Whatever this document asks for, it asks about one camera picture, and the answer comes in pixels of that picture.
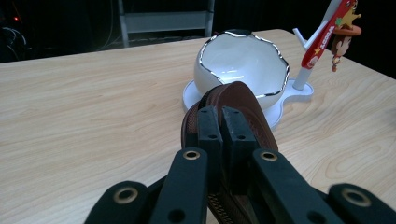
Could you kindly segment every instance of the dark background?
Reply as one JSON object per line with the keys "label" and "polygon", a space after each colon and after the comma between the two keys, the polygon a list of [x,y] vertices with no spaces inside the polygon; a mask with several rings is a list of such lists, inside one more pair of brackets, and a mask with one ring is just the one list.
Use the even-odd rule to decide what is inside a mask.
{"label": "dark background", "polygon": [[[124,2],[125,9],[133,11],[206,8],[206,1],[197,0]],[[292,33],[297,27],[308,38],[318,28],[329,4],[330,0],[216,0],[213,32],[284,29]],[[390,60],[390,54],[396,50],[391,34],[395,22],[392,13],[389,1],[360,0],[356,14],[362,17],[354,20],[354,24],[362,29],[362,34],[353,37],[345,57],[395,78]],[[24,43],[21,37],[13,38],[15,52],[11,52],[7,47],[9,32],[3,30],[0,63],[122,47],[117,0],[1,0],[0,25],[19,31],[26,40]],[[204,32],[162,35],[203,36]]]}

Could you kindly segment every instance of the white stand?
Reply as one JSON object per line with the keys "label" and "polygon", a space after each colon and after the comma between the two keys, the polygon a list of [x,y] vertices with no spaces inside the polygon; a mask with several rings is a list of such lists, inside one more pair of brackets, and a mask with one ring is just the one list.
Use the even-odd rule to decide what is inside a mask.
{"label": "white stand", "polygon": [[[286,89],[283,92],[280,99],[269,108],[263,111],[265,118],[267,119],[268,125],[271,130],[276,128],[283,115],[283,104],[286,102],[295,101],[308,101],[311,99],[314,93],[314,88],[307,82],[303,85],[301,90],[296,90],[293,88],[295,79],[290,78],[286,84]],[[195,103],[201,100],[201,94],[198,92],[194,81],[190,81],[183,91],[183,105],[184,110],[187,112]]]}
{"label": "white stand", "polygon": [[[338,6],[340,5],[341,0],[332,0],[327,7],[326,14],[323,17],[323,20],[318,27],[318,29],[309,37],[307,41],[303,38],[301,35],[300,31],[297,28],[293,29],[294,34],[297,36],[298,40],[300,41],[301,45],[303,46],[304,50],[308,50],[309,47],[311,47],[312,43],[315,41],[316,38],[318,38],[318,35],[320,32],[323,30],[325,25],[329,22],[329,20],[332,18],[332,15],[335,13],[337,10]],[[311,69],[306,69],[306,68],[301,68],[299,74],[297,75],[297,78],[295,80],[295,83],[293,84],[293,88],[296,90],[302,90],[304,87],[304,84],[308,80],[309,76],[311,76],[313,68]]]}

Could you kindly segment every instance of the wooden table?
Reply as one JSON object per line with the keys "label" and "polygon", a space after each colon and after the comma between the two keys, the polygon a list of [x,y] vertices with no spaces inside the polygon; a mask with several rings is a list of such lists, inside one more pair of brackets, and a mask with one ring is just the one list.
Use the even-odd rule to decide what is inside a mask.
{"label": "wooden table", "polygon": [[[295,77],[297,38],[254,34],[279,47]],[[0,222],[83,223],[112,185],[166,175],[205,41],[0,64]],[[333,73],[331,58],[308,79],[311,100],[285,104],[279,150],[315,188],[355,184],[396,209],[396,80],[346,58]]]}

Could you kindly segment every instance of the chair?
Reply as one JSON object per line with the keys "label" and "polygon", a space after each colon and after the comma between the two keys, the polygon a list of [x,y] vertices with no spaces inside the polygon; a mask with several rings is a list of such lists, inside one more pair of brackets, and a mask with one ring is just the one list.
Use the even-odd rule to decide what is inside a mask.
{"label": "chair", "polygon": [[122,42],[129,47],[128,34],[205,30],[205,36],[212,36],[215,0],[207,0],[207,10],[202,11],[166,11],[166,12],[125,12],[123,0],[119,1],[120,28]]}

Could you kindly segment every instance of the gripper screw hole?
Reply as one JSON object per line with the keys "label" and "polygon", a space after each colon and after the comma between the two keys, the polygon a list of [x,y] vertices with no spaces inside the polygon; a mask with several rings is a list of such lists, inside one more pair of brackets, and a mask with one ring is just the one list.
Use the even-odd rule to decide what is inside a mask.
{"label": "gripper screw hole", "polygon": [[371,200],[362,192],[356,189],[344,188],[341,191],[343,197],[350,203],[353,203],[360,207],[371,206]]}
{"label": "gripper screw hole", "polygon": [[277,160],[277,155],[271,152],[263,152],[261,154],[262,159],[266,161],[276,161]]}
{"label": "gripper screw hole", "polygon": [[114,202],[118,204],[126,204],[131,203],[136,199],[138,195],[138,191],[136,188],[125,187],[118,189],[113,196]]}
{"label": "gripper screw hole", "polygon": [[183,153],[184,159],[189,161],[197,160],[198,158],[200,158],[200,156],[201,154],[197,151],[186,151],[185,153]]}

